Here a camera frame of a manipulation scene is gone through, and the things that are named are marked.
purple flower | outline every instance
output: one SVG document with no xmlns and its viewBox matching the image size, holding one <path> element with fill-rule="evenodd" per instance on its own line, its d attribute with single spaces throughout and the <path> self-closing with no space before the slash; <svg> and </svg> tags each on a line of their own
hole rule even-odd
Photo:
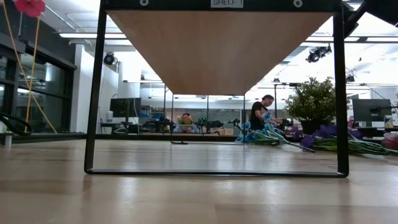
<svg viewBox="0 0 398 224">
<path fill-rule="evenodd" d="M 332 136 L 337 135 L 337 126 L 336 125 L 321 125 L 321 131 L 324 131 Z"/>
<path fill-rule="evenodd" d="M 315 140 L 315 136 L 305 136 L 301 141 L 300 145 L 307 148 L 313 147 L 313 141 Z"/>
<path fill-rule="evenodd" d="M 295 132 L 292 132 L 292 137 L 294 140 L 299 140 L 302 134 L 303 131 L 296 130 Z"/>
<path fill-rule="evenodd" d="M 359 131 L 348 131 L 350 134 L 352 134 L 356 139 L 362 139 L 362 134 Z"/>
<path fill-rule="evenodd" d="M 318 130 L 318 131 L 315 132 L 315 137 L 329 138 L 330 135 L 326 131 Z"/>
</svg>

pink flower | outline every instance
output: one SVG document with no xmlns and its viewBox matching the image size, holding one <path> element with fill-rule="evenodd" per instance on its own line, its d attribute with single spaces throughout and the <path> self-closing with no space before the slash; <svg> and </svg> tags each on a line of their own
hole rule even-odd
<svg viewBox="0 0 398 224">
<path fill-rule="evenodd" d="M 18 11 L 24 12 L 30 17 L 39 17 L 45 11 L 43 0 L 17 0 L 15 7 Z"/>
</svg>

plant pot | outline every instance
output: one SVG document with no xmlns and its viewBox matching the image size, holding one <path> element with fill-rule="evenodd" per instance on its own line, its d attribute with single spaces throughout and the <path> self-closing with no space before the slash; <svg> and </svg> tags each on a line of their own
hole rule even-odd
<svg viewBox="0 0 398 224">
<path fill-rule="evenodd" d="M 315 131 L 320 129 L 320 126 L 325 124 L 321 121 L 301 121 L 301 126 L 303 127 L 303 134 L 311 135 Z"/>
</svg>

black shirt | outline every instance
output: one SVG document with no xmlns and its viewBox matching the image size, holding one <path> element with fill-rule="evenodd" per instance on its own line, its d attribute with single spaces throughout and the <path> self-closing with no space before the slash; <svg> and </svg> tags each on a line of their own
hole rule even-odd
<svg viewBox="0 0 398 224">
<path fill-rule="evenodd" d="M 253 106 L 251 107 L 251 114 L 250 114 L 250 128 L 252 130 L 262 130 L 264 129 L 264 122 L 261 121 L 257 116 L 256 116 L 256 111 L 261 111 L 261 109 L 265 109 L 266 111 L 267 108 L 262 105 L 260 102 L 255 102 L 253 103 Z"/>
</svg>

ceiling light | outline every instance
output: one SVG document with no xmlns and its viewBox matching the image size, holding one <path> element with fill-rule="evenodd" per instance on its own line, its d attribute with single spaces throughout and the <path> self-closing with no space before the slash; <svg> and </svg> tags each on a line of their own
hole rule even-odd
<svg viewBox="0 0 398 224">
<path fill-rule="evenodd" d="M 327 47 L 328 43 L 304 42 L 301 47 Z"/>
<path fill-rule="evenodd" d="M 123 80 L 125 83 L 156 83 L 156 84 L 164 84 L 162 80 Z"/>
<path fill-rule="evenodd" d="M 398 37 L 368 37 L 367 42 L 397 42 Z"/>
<path fill-rule="evenodd" d="M 105 45 L 132 46 L 130 40 L 105 40 Z"/>
<path fill-rule="evenodd" d="M 398 85 L 397 84 L 383 84 L 383 83 L 347 83 L 346 86 L 381 87 L 381 86 L 398 86 Z"/>
<path fill-rule="evenodd" d="M 306 39 L 306 42 L 326 42 L 332 43 L 333 37 L 309 37 Z M 345 42 L 356 42 L 359 40 L 359 37 L 347 37 L 345 38 Z"/>
<path fill-rule="evenodd" d="M 173 99 L 171 96 L 166 96 L 166 98 L 164 96 L 149 96 L 148 99 L 153 99 L 153 100 L 171 100 Z M 175 100 L 183 100 L 183 101 L 198 101 L 198 102 L 205 102 L 204 100 L 206 98 L 192 98 L 192 97 L 174 97 Z"/>
<path fill-rule="evenodd" d="M 61 37 L 68 39 L 96 39 L 97 34 L 93 33 L 61 33 Z M 105 39 L 126 39 L 124 34 L 105 34 Z"/>
</svg>

